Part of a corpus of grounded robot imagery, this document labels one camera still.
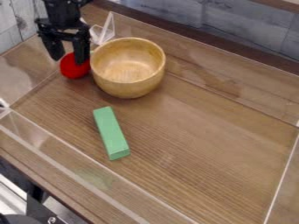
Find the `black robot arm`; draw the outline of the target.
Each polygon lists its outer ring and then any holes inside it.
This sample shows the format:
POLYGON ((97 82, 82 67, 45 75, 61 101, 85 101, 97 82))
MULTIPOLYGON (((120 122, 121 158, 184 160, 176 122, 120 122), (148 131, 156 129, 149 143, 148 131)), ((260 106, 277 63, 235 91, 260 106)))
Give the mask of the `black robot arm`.
POLYGON ((89 25, 81 21, 80 7, 90 0, 41 0, 46 17, 37 17, 37 35, 53 60, 65 54, 62 41, 72 43, 74 63, 89 59, 89 25))

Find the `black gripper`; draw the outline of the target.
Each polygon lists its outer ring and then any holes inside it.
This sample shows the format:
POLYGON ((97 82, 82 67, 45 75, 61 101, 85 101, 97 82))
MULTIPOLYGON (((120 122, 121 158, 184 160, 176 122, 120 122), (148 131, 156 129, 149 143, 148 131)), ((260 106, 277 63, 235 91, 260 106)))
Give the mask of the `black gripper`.
POLYGON ((72 24, 53 24, 48 18, 36 18, 37 35, 53 60, 65 54, 61 41, 72 41, 74 62, 81 65, 89 59, 89 26, 77 20, 72 24))

